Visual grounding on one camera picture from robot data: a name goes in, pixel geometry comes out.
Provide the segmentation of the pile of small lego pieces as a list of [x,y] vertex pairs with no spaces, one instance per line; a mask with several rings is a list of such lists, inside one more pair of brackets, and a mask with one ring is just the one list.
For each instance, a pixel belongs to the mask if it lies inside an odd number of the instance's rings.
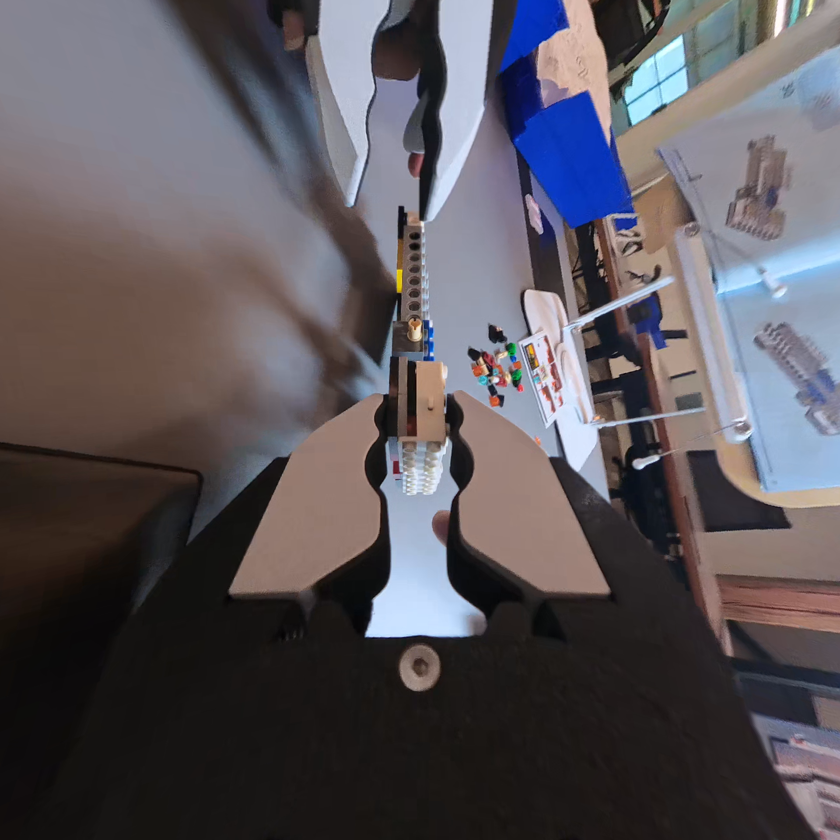
[[489,406],[504,407],[510,393],[523,393],[523,366],[518,346],[508,340],[504,330],[493,322],[487,326],[487,350],[470,345],[469,366],[476,382],[486,390]]

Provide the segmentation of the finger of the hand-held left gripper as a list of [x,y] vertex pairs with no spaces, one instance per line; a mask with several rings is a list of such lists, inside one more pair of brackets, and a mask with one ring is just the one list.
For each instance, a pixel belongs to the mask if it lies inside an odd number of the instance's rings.
[[493,9],[492,1],[434,4],[421,73],[418,203],[425,223],[435,220],[452,193],[483,117]]
[[370,158],[375,99],[373,47],[389,1],[306,2],[306,64],[325,151],[347,207],[356,204]]

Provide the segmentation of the lego instruction booklet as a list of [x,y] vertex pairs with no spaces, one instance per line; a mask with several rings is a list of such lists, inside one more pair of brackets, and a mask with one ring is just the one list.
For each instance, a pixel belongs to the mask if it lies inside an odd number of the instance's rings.
[[838,488],[838,47],[658,155],[707,256],[759,487]]

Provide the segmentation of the white printed paper bag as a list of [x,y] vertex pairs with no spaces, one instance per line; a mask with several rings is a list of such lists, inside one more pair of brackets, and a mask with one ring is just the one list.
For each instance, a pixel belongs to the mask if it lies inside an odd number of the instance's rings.
[[562,1],[568,20],[538,47],[536,77],[542,106],[587,92],[599,119],[611,124],[606,52],[597,34],[590,2]]

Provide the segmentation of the white book stand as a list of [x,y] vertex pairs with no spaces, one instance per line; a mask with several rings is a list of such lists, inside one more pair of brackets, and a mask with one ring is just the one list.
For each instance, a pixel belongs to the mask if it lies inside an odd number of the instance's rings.
[[717,417],[718,427],[707,433],[707,436],[721,434],[729,444],[741,445],[753,434],[753,426],[749,421],[738,378],[735,375],[728,376],[720,369],[720,362],[728,363],[728,353],[722,345],[722,338],[706,339],[711,343],[705,360],[710,378],[711,397],[699,407],[615,421],[603,420],[595,413],[592,385],[585,370],[585,353],[583,345],[577,339],[579,333],[584,327],[592,326],[597,318],[627,310],[676,281],[673,276],[660,277],[575,319],[569,318],[561,298],[556,293],[536,289],[523,292],[524,317],[532,336],[521,340],[518,347],[525,350],[526,346],[544,339],[551,349],[555,366],[560,373],[560,393],[552,395],[553,409],[545,423],[557,427],[564,457],[572,469],[581,470],[599,443],[600,430],[608,427],[657,424],[672,418],[709,413]]

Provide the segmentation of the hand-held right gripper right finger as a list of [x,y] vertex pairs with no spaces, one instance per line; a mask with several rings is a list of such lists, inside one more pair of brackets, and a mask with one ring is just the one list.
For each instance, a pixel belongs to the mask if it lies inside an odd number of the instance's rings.
[[448,579],[483,636],[602,636],[613,599],[549,456],[464,391],[450,396]]

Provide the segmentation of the grey lego model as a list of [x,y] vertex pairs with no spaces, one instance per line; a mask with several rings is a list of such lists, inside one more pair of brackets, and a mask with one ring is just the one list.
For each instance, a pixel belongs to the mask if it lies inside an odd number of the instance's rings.
[[446,365],[435,359],[425,224],[397,208],[395,313],[386,435],[392,475],[407,497],[431,496],[448,451]]

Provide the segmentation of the sticker sheet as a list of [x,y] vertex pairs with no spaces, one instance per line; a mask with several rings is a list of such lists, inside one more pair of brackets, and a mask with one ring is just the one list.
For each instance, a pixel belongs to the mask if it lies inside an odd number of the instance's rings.
[[564,407],[560,364],[550,336],[540,330],[519,341],[518,349],[522,377],[532,388],[543,425],[550,427],[560,418]]

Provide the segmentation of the black leather pad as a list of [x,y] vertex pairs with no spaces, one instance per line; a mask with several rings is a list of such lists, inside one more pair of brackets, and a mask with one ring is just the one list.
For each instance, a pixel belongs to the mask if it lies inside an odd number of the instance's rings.
[[186,546],[193,469],[2,444],[2,726],[84,703],[113,639]]

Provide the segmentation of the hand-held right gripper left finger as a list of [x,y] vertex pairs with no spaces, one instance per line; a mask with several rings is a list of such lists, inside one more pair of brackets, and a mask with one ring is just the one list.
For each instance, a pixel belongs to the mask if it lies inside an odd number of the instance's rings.
[[335,602],[366,633],[389,580],[385,408],[383,395],[368,396],[290,455],[229,596]]

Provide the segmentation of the person's left hand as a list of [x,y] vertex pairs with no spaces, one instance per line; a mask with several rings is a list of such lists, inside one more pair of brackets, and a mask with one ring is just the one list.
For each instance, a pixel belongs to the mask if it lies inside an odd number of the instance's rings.
[[377,79],[410,81],[421,69],[421,32],[408,18],[382,30],[373,45],[372,70]]

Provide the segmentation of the blue storage bin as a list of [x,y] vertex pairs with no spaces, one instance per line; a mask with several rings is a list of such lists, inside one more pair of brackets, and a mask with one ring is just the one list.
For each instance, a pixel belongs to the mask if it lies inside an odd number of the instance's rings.
[[613,121],[599,119],[587,92],[544,108],[538,47],[568,20],[561,1],[520,1],[499,74],[508,132],[567,225],[634,211]]

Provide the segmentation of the black monitor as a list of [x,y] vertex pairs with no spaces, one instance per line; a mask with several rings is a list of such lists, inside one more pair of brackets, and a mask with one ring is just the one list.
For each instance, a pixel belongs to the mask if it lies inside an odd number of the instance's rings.
[[736,488],[723,474],[714,452],[692,449],[686,457],[704,532],[791,528],[781,507],[756,500]]

